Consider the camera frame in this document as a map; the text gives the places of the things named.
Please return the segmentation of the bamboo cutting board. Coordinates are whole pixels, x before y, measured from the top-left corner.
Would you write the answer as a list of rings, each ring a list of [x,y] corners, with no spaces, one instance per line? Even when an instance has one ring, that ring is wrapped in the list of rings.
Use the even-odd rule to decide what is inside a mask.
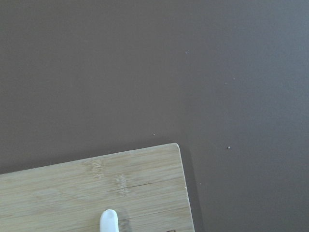
[[[178,144],[65,162],[0,177],[3,232],[97,232],[101,214],[122,232],[192,232]]]

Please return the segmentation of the white plastic spoon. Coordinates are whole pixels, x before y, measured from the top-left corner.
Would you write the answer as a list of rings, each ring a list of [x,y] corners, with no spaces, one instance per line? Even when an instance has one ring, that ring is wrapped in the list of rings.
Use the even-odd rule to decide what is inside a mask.
[[[115,210],[107,209],[100,217],[99,221],[100,232],[119,232],[118,215]]]

